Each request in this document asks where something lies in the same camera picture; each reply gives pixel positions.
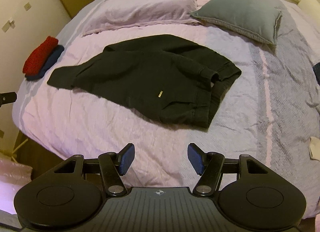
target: bed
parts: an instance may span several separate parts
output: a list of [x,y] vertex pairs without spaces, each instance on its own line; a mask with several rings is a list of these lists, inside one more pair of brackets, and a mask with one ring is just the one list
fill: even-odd
[[[28,137],[63,159],[96,158],[135,144],[127,186],[189,186],[198,176],[187,145],[228,158],[250,154],[297,186],[305,195],[304,218],[320,212],[320,162],[310,160],[308,143],[320,136],[320,99],[312,63],[320,60],[320,33],[295,5],[270,0],[283,13],[275,49],[217,26],[159,24],[107,30],[81,36],[85,22],[104,0],[82,9],[57,36],[61,57],[39,81],[24,80],[12,117]],[[209,0],[197,0],[198,6]],[[172,34],[209,47],[242,71],[226,94],[208,130],[163,125],[82,90],[47,85],[55,68],[79,65],[109,44]],[[235,180],[226,176],[223,184]]]

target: black sweatshirt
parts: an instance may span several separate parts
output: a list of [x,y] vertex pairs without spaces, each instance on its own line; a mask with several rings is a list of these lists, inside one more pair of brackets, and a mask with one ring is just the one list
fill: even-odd
[[240,75],[230,60],[207,47],[157,35],[106,46],[81,65],[55,69],[47,83],[81,88],[162,123],[208,128]]

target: blue fabric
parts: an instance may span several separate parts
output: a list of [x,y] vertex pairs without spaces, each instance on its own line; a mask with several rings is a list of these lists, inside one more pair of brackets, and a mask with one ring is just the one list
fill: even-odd
[[28,81],[31,81],[31,80],[38,80],[40,78],[43,78],[45,73],[57,62],[58,58],[60,57],[63,51],[64,51],[64,47],[62,45],[56,46],[55,49],[49,55],[47,61],[44,63],[41,70],[39,71],[39,74],[35,76],[26,75],[26,79]]
[[320,85],[320,62],[313,66],[313,72],[315,73],[318,84]]

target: pink pillow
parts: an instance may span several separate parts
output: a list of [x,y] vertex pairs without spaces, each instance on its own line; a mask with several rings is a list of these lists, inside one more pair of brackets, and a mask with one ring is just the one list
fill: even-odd
[[155,24],[199,24],[189,13],[196,0],[106,0],[84,26],[83,36]]

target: pink cloth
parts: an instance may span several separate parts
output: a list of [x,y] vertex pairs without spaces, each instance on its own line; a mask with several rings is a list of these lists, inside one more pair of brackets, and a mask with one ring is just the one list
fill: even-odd
[[13,199],[17,191],[31,181],[30,166],[14,163],[0,154],[0,209],[16,214]]
[[84,26],[83,35],[156,24],[196,24],[189,14],[197,0],[106,0]]

